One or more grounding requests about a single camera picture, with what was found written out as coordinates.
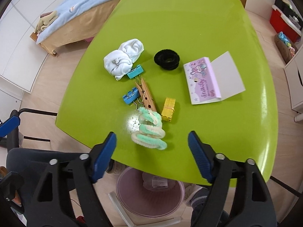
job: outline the cabinet handle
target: cabinet handle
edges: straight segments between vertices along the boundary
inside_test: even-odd
[[[300,73],[299,73],[299,70],[298,70],[298,76],[299,76],[300,84],[301,84],[301,85],[302,85],[302,87],[303,87],[303,84],[302,84],[302,79],[301,79],[301,75],[300,75]]]

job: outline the green table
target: green table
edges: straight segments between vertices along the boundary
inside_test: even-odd
[[[122,96],[135,80],[124,76],[116,81],[104,69],[104,56],[132,38],[144,44],[134,65],[142,65],[158,112],[167,97],[176,99],[172,122],[163,122],[168,144],[163,151],[132,142],[138,111]],[[167,48],[181,58],[176,70],[162,70],[153,61]],[[246,91],[222,102],[192,105],[182,64],[204,56],[214,60],[226,51]],[[195,130],[229,159],[254,159],[267,181],[277,145],[277,115],[267,60],[240,0],[121,0],[80,60],[56,126],[90,148],[113,131],[118,139],[114,160],[158,176],[205,184],[187,145],[188,133]]]

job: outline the folded towel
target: folded towel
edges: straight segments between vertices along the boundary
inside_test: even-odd
[[[131,39],[122,43],[118,50],[128,54],[129,58],[131,58],[131,61],[134,63],[143,52],[144,47],[138,39]]]
[[[57,16],[57,11],[53,11],[51,14],[46,15],[39,19],[39,22],[35,28],[35,33],[41,33],[44,31],[48,26],[50,26],[59,16]]]
[[[120,80],[131,71],[143,50],[143,44],[138,39],[128,40],[104,57],[104,67],[116,80]]]
[[[47,27],[49,27],[59,16],[55,16],[54,18],[52,18],[49,23],[47,25],[43,25],[40,28],[40,31],[38,30],[39,33],[41,33],[42,31],[44,31]]]
[[[121,50],[114,50],[104,57],[104,68],[120,80],[132,68],[132,61],[129,56]]]

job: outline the metal screw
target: metal screw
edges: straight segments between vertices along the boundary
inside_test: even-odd
[[[250,164],[250,165],[254,165],[255,164],[255,161],[253,159],[248,159],[247,160],[247,163]]]
[[[87,159],[88,157],[89,157],[88,154],[81,154],[81,155],[80,155],[80,159],[81,159],[81,160]]]
[[[56,160],[56,159],[51,159],[50,161],[49,161],[49,164],[50,165],[55,165],[55,164],[57,164],[58,163],[58,160]]]
[[[216,154],[217,159],[225,159],[224,154]]]

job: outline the red box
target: red box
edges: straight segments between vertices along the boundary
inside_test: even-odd
[[[269,22],[277,33],[282,31],[293,43],[300,38],[300,35],[282,19],[281,12],[278,9],[272,9]]]

